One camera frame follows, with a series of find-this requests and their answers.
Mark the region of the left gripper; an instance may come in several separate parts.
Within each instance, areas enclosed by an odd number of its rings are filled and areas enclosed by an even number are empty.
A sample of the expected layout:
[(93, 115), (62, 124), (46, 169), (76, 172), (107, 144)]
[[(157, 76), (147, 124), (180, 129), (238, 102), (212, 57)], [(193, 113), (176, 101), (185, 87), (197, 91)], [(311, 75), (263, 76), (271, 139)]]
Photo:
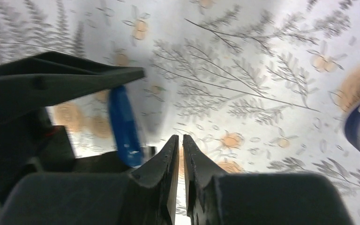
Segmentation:
[(65, 127), (54, 126), (41, 107), (144, 76), (142, 67), (109, 66), (59, 52), (0, 65), (0, 202), (28, 173), (121, 173), (130, 169), (115, 151), (76, 158)]

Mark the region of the round blue pill organizer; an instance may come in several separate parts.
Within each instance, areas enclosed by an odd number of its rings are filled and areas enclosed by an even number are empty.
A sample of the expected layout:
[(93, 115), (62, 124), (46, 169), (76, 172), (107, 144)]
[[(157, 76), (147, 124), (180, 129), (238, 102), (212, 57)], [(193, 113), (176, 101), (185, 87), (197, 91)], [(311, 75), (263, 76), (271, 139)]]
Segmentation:
[(140, 167), (144, 151), (125, 86), (109, 91), (107, 109), (120, 160), (129, 167)]

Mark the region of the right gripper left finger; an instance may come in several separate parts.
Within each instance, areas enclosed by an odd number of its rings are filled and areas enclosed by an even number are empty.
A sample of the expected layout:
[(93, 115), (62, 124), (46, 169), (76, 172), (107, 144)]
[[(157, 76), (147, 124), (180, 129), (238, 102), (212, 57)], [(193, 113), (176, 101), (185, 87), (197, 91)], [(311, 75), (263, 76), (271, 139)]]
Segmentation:
[(179, 137), (139, 168), (121, 173), (38, 172), (21, 179), (0, 225), (173, 225)]

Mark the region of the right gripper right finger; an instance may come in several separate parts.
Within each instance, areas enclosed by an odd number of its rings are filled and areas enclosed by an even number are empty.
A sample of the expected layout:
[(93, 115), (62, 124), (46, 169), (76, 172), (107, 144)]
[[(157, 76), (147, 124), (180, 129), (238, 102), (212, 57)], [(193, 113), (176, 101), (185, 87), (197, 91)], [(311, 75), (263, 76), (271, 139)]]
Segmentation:
[(187, 215), (194, 225), (351, 225), (338, 191), (314, 173), (228, 173), (183, 136)]

